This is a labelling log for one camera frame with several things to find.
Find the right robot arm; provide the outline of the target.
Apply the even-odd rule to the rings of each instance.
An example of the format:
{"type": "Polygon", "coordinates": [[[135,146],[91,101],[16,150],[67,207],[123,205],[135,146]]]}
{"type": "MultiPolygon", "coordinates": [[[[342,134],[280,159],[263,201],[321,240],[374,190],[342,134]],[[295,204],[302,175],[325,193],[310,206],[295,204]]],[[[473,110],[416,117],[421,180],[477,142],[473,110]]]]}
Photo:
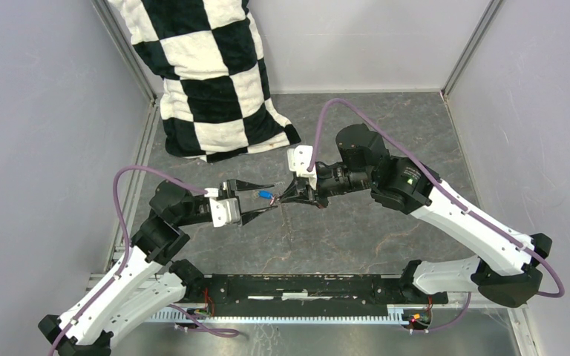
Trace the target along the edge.
{"type": "Polygon", "coordinates": [[[399,279],[404,300],[470,292],[516,308],[538,295],[543,279],[538,266],[552,245],[548,236],[524,234],[488,216],[435,171],[390,154],[381,135],[366,125],[340,130],[335,143],[341,160],[331,165],[312,162],[309,145],[287,151],[293,180],[280,203],[326,208],[330,197],[366,190],[383,207],[429,223],[473,252],[461,260],[410,261],[399,279]]]}

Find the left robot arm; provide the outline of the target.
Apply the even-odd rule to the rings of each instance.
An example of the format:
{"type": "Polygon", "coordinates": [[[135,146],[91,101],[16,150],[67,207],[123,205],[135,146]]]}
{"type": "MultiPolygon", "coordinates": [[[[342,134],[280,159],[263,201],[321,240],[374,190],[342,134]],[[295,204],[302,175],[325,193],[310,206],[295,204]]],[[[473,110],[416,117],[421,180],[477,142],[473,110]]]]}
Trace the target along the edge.
{"type": "Polygon", "coordinates": [[[75,306],[61,315],[48,314],[39,322],[51,344],[50,354],[110,355],[138,325],[167,305],[181,299],[198,300],[203,294],[202,274],[185,260],[173,263],[148,288],[138,288],[189,241],[182,226],[245,225],[265,209],[242,211],[238,193],[267,188],[229,179],[200,194],[186,184],[162,181],[150,201],[149,218],[128,241],[123,256],[75,306]]]}

